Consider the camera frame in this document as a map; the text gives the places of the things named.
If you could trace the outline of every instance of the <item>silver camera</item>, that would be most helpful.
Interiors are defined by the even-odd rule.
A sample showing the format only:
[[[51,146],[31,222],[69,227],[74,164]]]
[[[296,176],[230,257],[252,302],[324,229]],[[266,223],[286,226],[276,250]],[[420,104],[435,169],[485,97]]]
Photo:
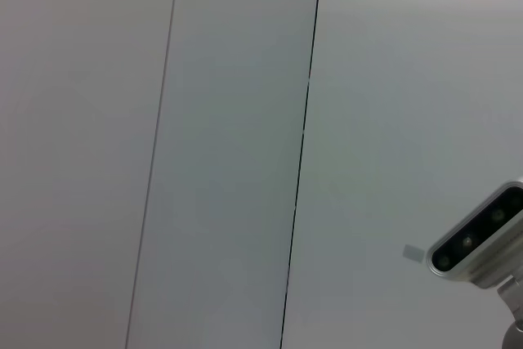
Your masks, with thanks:
[[[427,253],[431,271],[447,280],[498,287],[515,318],[503,348],[523,347],[523,179],[510,181]]]

